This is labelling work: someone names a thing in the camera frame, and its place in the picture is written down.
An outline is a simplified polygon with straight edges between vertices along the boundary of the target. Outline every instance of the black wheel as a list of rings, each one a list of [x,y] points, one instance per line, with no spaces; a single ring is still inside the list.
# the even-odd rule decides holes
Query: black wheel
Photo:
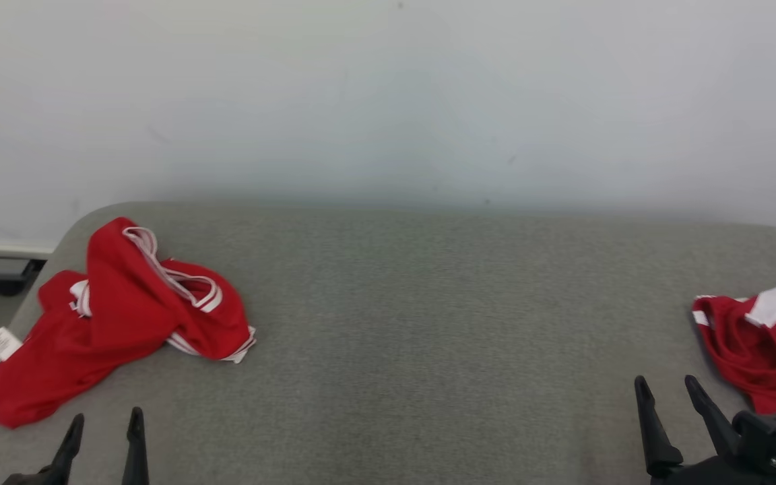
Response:
[[[16,296],[26,289],[26,282],[13,282],[13,280],[0,280],[0,295]]]

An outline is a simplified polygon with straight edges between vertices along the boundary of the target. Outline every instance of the white care label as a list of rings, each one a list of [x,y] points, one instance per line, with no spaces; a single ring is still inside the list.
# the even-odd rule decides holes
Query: white care label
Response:
[[[0,361],[7,361],[20,347],[22,342],[19,338],[14,337],[5,327],[0,328]]]

